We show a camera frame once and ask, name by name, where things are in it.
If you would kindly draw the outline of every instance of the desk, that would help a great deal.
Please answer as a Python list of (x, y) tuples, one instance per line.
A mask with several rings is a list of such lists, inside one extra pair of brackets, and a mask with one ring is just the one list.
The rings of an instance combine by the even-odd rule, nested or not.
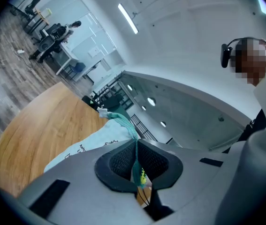
[[(44, 34), (46, 36), (48, 36), (48, 33), (45, 31), (45, 29), (42, 30), (44, 32)], [(74, 60), (76, 62), (79, 62), (79, 59), (77, 58), (77, 56), (75, 56), (70, 49), (67, 47), (66, 43), (60, 43), (60, 48), (63, 50), (63, 52), (68, 56), (68, 59), (66, 62), (63, 63), (63, 65), (61, 65), (61, 68), (58, 70), (58, 72), (56, 73), (56, 75), (58, 75), (68, 64), (71, 60)]]
[(52, 159), (106, 122), (63, 83), (49, 88), (0, 137), (0, 188), (18, 196)]
[(44, 18), (41, 14), (41, 12), (36, 9), (36, 13), (35, 15), (25, 24), (25, 26), (23, 27), (24, 31), (25, 31), (25, 28), (29, 25), (29, 23), (37, 16), (39, 15), (40, 18), (38, 19), (38, 21), (28, 30), (26, 31), (29, 35), (31, 35), (33, 33), (33, 31), (42, 23), (42, 22), (45, 22), (45, 27), (49, 25), (49, 22), (46, 18)]

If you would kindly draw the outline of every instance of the man with headset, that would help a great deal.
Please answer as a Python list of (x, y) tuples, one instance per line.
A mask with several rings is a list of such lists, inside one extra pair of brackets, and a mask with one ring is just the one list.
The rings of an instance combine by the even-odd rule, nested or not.
[[(232, 42), (238, 41), (235, 49), (229, 47)], [(266, 74), (266, 41), (252, 37), (238, 38), (228, 45), (222, 45), (221, 65), (227, 67), (230, 60), (232, 70), (246, 78), (249, 84), (257, 86)], [(246, 126), (245, 130), (238, 139), (246, 141), (251, 134), (266, 128), (266, 117), (262, 109), (256, 119)]]

